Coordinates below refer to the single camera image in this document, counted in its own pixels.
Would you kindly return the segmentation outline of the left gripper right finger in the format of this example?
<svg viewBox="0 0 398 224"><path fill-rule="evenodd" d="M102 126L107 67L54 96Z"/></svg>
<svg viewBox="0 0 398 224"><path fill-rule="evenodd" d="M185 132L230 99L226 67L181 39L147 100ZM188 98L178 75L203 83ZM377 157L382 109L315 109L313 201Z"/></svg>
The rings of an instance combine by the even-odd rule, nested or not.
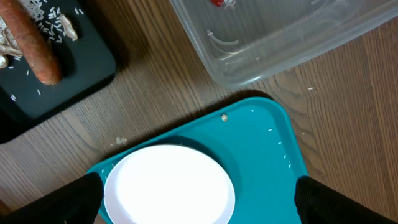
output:
<svg viewBox="0 0 398 224"><path fill-rule="evenodd" d="M294 202L303 224L397 224L309 176L297 180Z"/></svg>

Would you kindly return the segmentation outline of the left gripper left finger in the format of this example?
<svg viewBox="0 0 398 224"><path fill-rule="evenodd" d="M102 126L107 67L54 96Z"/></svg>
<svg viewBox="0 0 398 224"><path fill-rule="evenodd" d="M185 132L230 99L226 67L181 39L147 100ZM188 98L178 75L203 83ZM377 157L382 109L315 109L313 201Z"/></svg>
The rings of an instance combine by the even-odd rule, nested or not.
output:
<svg viewBox="0 0 398 224"><path fill-rule="evenodd" d="M104 197L96 172L1 217L1 223L87 223L93 224Z"/></svg>

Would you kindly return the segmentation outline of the large white plate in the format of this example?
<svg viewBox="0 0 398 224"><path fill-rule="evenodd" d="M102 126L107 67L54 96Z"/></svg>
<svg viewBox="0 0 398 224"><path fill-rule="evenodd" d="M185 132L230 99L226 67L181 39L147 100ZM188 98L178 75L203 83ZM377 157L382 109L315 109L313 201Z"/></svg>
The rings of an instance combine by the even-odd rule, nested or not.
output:
<svg viewBox="0 0 398 224"><path fill-rule="evenodd" d="M104 185L104 206L113 223L227 224L235 201L233 183L214 159L173 144L129 154Z"/></svg>

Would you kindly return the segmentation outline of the orange carrot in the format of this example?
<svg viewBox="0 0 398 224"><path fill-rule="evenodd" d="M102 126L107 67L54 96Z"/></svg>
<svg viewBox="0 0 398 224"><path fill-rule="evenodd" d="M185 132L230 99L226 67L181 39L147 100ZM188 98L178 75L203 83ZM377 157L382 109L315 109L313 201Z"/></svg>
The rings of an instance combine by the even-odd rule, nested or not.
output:
<svg viewBox="0 0 398 224"><path fill-rule="evenodd" d="M1 0L1 17L37 79L44 85L59 83L60 64L23 6L15 0Z"/></svg>

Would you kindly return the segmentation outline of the rice and peanut scraps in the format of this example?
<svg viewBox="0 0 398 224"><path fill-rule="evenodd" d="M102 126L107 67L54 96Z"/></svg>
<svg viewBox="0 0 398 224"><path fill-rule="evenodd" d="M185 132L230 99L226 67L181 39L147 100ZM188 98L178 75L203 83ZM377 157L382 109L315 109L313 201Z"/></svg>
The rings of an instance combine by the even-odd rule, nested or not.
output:
<svg viewBox="0 0 398 224"><path fill-rule="evenodd" d="M71 20L61 13L60 8L51 7L49 14L45 15L43 4L45 1L41 0L15 0L18 1L23 8L28 12L31 21L37 27L37 30L49 44L52 49L52 42L62 43L62 37L69 37L72 41L78 40L78 33ZM8 29L6 23L1 17L1 68L4 69L9 66L8 56L13 56L16 60L25 58L19 49L19 46L13 38L11 31Z"/></svg>

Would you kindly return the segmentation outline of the red snack wrapper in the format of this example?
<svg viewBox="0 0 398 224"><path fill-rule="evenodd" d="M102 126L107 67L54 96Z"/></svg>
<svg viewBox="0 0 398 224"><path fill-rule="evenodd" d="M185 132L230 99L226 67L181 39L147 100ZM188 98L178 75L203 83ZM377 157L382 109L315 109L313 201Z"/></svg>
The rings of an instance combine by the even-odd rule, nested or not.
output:
<svg viewBox="0 0 398 224"><path fill-rule="evenodd" d="M210 0L210 2L216 7L222 7L224 5L224 0Z"/></svg>

